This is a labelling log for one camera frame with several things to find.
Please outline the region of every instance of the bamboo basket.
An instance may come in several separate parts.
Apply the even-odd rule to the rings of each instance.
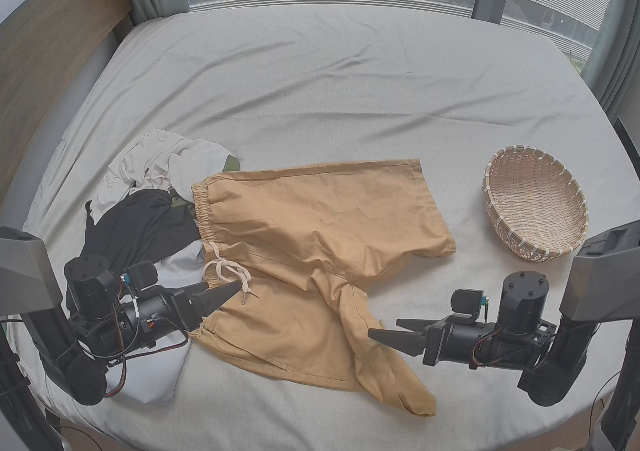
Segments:
[[[572,253],[589,229],[582,188],[556,158],[526,145],[493,154],[484,169],[484,203],[496,233],[530,261]]]

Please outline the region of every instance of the black garment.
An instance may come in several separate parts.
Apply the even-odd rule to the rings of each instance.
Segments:
[[[188,208],[172,207],[164,190],[138,190],[118,202],[93,224],[87,202],[83,254],[100,254],[121,275],[141,261],[157,262],[200,238]]]

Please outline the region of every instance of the bed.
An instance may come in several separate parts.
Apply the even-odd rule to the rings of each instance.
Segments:
[[[357,5],[283,5],[175,15],[121,43],[69,125],[25,230],[54,272],[84,243],[84,202],[116,154],[158,127],[222,144],[244,170],[362,159],[420,158],[457,242],[369,291],[372,313],[449,313],[457,288],[498,300],[504,277],[537,269],[557,311],[569,256],[532,264],[495,235],[483,207],[484,166],[505,145],[557,156],[579,180],[594,235],[640,218],[640,184],[588,88],[548,39],[463,17]],[[491,317],[495,317],[493,307]],[[566,398],[539,407],[517,372],[406,357],[438,400],[418,418],[343,392],[267,379],[195,343],[169,406],[78,405],[44,375],[28,332],[11,326],[32,392],[54,413],[144,450],[492,450],[553,428],[591,405],[621,364],[628,323],[602,325]]]

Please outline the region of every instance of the wooden headboard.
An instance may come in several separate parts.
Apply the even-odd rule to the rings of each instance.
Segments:
[[[0,203],[40,120],[131,0],[26,0],[0,23]]]

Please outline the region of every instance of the clothing pile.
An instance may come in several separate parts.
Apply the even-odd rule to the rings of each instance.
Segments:
[[[177,137],[160,130],[150,135]],[[174,280],[180,268],[199,276],[182,285],[201,280],[202,270],[212,287],[241,278],[244,296],[230,299],[192,335],[237,367],[315,386],[366,390],[407,412],[435,414],[434,396],[398,353],[367,336],[369,328],[380,328],[367,307],[366,290],[373,282],[400,271],[413,254],[445,256],[455,251],[419,160],[238,172],[235,158],[207,143],[214,146],[205,161],[209,172],[194,180],[196,171],[202,173],[191,164],[202,161],[197,155],[178,153],[179,166],[175,158],[165,161],[164,154],[161,162],[148,162],[143,158],[154,147],[142,145],[145,137],[109,167],[88,206],[85,247],[94,240],[124,237],[126,247],[103,247],[115,258],[116,268],[170,252],[169,259],[156,263],[164,285],[169,285],[169,277],[163,268],[172,269]],[[132,169],[133,163],[144,167]],[[137,174],[129,175],[131,170]],[[166,192],[169,185],[185,206],[174,205]],[[116,196],[120,202],[112,204]],[[197,227],[188,214],[191,202]],[[140,218],[143,230],[138,228]],[[188,249],[197,260],[187,257]],[[162,355],[149,358],[154,368],[168,360]],[[158,381],[149,378],[151,369],[146,381]],[[117,383],[119,371],[109,378]],[[123,392],[141,400],[140,393],[134,393],[138,382],[131,383]]]

